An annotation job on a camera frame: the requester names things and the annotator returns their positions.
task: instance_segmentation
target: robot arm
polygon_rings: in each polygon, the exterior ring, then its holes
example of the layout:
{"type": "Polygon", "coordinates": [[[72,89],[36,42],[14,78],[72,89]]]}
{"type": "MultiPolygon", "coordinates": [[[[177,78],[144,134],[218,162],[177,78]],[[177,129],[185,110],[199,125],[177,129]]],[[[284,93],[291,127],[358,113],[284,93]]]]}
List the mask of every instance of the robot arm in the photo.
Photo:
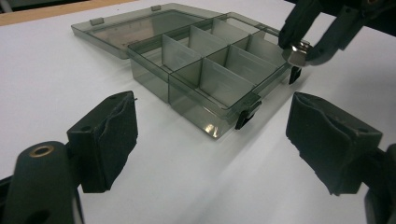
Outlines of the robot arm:
{"type": "Polygon", "coordinates": [[[323,10],[323,0],[300,0],[286,19],[278,45],[285,50],[290,64],[304,67],[329,61],[339,49],[345,49],[362,26],[383,11],[396,7],[396,0],[362,0],[356,7],[342,6],[338,16],[314,46],[302,42],[315,18],[323,10]]]}

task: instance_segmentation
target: box lid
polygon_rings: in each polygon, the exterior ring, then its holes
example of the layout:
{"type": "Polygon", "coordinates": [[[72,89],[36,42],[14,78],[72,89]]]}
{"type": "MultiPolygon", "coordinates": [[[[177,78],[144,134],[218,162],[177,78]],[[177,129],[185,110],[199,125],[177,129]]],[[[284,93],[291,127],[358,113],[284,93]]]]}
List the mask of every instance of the box lid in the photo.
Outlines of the box lid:
{"type": "Polygon", "coordinates": [[[72,25],[73,32],[121,59],[128,45],[220,15],[218,12],[166,4],[72,25]]]}

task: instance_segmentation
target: plastic storage box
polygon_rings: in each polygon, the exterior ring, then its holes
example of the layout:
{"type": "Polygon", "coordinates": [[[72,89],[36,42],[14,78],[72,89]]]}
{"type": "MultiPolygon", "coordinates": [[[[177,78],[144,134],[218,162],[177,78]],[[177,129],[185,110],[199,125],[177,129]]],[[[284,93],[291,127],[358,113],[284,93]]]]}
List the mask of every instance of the plastic storage box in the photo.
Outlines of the plastic storage box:
{"type": "Polygon", "coordinates": [[[278,31],[236,13],[168,4],[72,28],[130,58],[135,80],[214,138],[240,129],[291,69],[278,31]]]}

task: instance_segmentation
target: white tabletop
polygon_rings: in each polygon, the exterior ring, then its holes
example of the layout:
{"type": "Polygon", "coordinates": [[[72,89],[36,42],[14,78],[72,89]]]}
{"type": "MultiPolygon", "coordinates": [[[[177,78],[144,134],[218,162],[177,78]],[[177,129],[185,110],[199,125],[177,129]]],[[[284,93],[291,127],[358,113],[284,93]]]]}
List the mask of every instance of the white tabletop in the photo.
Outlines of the white tabletop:
{"type": "MultiPolygon", "coordinates": [[[[280,0],[175,1],[234,11],[280,29],[280,0]]],[[[19,153],[66,131],[107,96],[134,91],[139,136],[111,191],[80,192],[86,223],[365,223],[357,195],[331,196],[285,135],[291,95],[320,96],[396,141],[396,39],[363,28],[345,51],[281,85],[242,130],[212,140],[137,83],[120,60],[73,35],[71,24],[168,3],[143,0],[0,27],[0,178],[19,153]]],[[[305,37],[316,43],[333,17],[305,37]]]]}

